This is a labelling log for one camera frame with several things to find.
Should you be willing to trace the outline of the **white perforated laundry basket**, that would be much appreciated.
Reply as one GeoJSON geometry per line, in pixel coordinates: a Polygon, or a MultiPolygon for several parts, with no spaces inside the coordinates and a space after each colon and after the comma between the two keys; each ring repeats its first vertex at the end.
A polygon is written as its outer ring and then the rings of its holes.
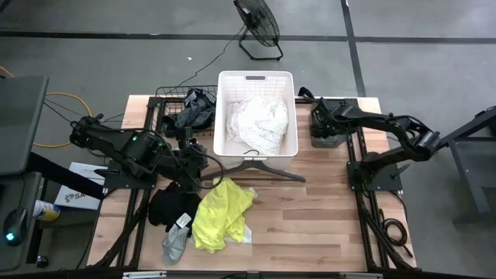
{"type": "Polygon", "coordinates": [[[223,71],[216,91],[213,151],[221,161],[232,166],[254,156],[267,166],[283,170],[298,154],[298,132],[293,76],[287,71],[223,71]],[[226,141],[228,104],[255,96],[280,96],[288,106],[288,127],[278,155],[264,155],[245,143],[226,141]]]}

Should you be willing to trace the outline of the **black computer mouse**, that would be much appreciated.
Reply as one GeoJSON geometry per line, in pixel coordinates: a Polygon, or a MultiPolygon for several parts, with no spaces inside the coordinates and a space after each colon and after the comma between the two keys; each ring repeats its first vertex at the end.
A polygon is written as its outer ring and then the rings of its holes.
{"type": "Polygon", "coordinates": [[[7,245],[18,246],[24,241],[27,231],[27,215],[26,208],[17,208],[7,215],[3,225],[7,245]]]}

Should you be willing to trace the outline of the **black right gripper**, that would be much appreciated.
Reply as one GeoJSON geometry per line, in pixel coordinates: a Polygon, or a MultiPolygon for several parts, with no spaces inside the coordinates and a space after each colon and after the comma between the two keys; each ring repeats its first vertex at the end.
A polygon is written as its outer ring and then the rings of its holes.
{"type": "Polygon", "coordinates": [[[345,101],[325,99],[323,111],[313,110],[310,114],[311,137],[335,136],[335,130],[354,130],[358,122],[346,116],[346,110],[353,106],[345,101]]]}

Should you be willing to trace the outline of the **white lace cloth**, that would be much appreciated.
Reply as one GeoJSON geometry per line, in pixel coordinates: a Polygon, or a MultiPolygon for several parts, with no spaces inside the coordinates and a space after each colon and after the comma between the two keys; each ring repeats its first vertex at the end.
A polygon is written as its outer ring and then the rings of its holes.
{"type": "Polygon", "coordinates": [[[278,155],[288,127],[288,106],[280,96],[255,96],[228,104],[226,141],[245,143],[264,155],[278,155]]]}

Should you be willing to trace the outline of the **white yellow can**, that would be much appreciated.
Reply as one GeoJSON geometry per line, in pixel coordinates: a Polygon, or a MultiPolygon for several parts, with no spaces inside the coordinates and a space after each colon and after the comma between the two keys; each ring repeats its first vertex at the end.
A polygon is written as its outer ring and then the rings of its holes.
{"type": "Polygon", "coordinates": [[[55,221],[60,215],[60,209],[49,202],[36,200],[33,208],[33,218],[43,221],[55,221]]]}

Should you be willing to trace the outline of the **grey desk with mouse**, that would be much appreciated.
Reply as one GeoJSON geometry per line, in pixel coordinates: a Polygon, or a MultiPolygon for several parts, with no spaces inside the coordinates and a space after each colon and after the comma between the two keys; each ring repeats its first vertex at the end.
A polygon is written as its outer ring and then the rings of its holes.
{"type": "Polygon", "coordinates": [[[0,273],[18,269],[26,261],[41,183],[41,174],[37,172],[0,177],[0,273]],[[12,217],[16,210],[25,212],[26,217],[17,232],[9,232],[11,224],[16,222],[12,217]]]}

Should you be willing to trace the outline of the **black knit cloth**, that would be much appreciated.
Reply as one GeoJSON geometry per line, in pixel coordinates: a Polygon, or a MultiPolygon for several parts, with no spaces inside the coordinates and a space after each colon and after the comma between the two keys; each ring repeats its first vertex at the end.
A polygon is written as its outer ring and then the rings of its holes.
{"type": "Polygon", "coordinates": [[[159,189],[152,197],[148,208],[148,220],[152,226],[165,225],[168,233],[176,220],[187,212],[192,220],[187,225],[192,234],[192,224],[202,199],[196,193],[187,193],[176,183],[171,182],[165,189],[159,189]]]}

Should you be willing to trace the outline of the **grey black Puma garment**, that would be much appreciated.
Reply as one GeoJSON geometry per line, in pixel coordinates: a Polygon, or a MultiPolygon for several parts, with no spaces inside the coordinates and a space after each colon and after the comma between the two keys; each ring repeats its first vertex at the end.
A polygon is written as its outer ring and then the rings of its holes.
{"type": "Polygon", "coordinates": [[[184,109],[174,120],[174,128],[207,129],[215,118],[216,100],[209,91],[189,88],[184,99],[184,109]]]}

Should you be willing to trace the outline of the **black clothes hanger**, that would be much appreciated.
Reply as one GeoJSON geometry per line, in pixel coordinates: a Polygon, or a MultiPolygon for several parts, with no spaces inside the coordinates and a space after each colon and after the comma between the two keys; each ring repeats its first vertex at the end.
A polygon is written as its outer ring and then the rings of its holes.
{"type": "Polygon", "coordinates": [[[253,180],[254,181],[297,181],[297,182],[302,182],[305,183],[306,179],[302,176],[299,176],[297,174],[291,174],[283,170],[277,170],[272,167],[268,167],[265,163],[263,163],[261,160],[255,160],[254,156],[252,156],[248,160],[243,160],[243,162],[232,168],[226,168],[222,164],[220,164],[220,170],[210,173],[210,174],[203,174],[201,176],[202,181],[210,181],[213,180],[216,177],[221,177],[221,176],[226,176],[228,174],[234,174],[234,173],[239,173],[242,171],[246,171],[249,169],[256,169],[259,171],[264,171],[269,174],[275,174],[279,176],[279,178],[263,178],[263,177],[255,177],[253,180]]]}

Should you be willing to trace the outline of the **grey sock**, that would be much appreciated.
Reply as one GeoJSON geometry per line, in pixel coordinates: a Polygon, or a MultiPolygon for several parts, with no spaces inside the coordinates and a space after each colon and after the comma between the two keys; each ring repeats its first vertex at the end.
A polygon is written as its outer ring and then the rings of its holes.
{"type": "Polygon", "coordinates": [[[182,257],[190,229],[174,224],[162,242],[163,261],[175,265],[182,257]]]}

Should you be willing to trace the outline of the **black diagonal bar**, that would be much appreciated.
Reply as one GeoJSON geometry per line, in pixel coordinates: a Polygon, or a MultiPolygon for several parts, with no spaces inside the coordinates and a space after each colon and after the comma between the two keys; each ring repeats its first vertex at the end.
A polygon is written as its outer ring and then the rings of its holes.
{"type": "Polygon", "coordinates": [[[103,187],[80,174],[74,173],[65,167],[55,164],[51,160],[31,152],[26,164],[28,172],[38,172],[49,181],[67,186],[82,194],[103,200],[105,195],[103,187]]]}

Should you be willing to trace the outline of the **yellow cloth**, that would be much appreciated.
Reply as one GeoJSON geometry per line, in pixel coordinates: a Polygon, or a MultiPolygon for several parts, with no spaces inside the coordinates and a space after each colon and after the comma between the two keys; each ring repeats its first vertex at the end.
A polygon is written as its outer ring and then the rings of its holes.
{"type": "Polygon", "coordinates": [[[244,213],[253,205],[254,194],[231,178],[217,177],[216,187],[201,200],[192,224],[195,248],[216,253],[226,247],[225,236],[241,243],[246,220],[244,213]]]}

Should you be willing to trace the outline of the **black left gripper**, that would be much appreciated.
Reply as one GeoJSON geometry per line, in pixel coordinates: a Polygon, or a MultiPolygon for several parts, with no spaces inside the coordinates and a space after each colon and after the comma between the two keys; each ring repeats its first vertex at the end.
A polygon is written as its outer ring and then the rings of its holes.
{"type": "Polygon", "coordinates": [[[186,127],[175,132],[177,149],[181,163],[186,167],[186,173],[191,176],[195,184],[201,184],[202,171],[208,166],[206,149],[194,138],[193,129],[186,127]]]}

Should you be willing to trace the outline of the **plain grey desk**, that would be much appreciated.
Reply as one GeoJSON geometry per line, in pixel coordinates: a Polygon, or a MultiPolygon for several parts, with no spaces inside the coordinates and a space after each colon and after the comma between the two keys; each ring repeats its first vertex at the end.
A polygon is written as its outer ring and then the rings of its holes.
{"type": "Polygon", "coordinates": [[[47,76],[0,79],[0,176],[26,169],[48,83],[47,76]]]}

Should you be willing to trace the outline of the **black floor fan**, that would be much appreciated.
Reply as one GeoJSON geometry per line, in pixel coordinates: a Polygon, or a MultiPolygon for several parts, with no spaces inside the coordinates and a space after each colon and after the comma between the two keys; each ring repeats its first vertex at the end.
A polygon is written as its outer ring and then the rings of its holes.
{"type": "Polygon", "coordinates": [[[284,53],[279,45],[280,29],[274,14],[270,10],[265,0],[233,0],[233,4],[242,19],[245,30],[238,40],[239,47],[247,54],[251,60],[279,61],[284,53]],[[277,57],[255,57],[243,45],[247,33],[250,32],[254,39],[264,47],[276,47],[279,51],[277,57]]]}

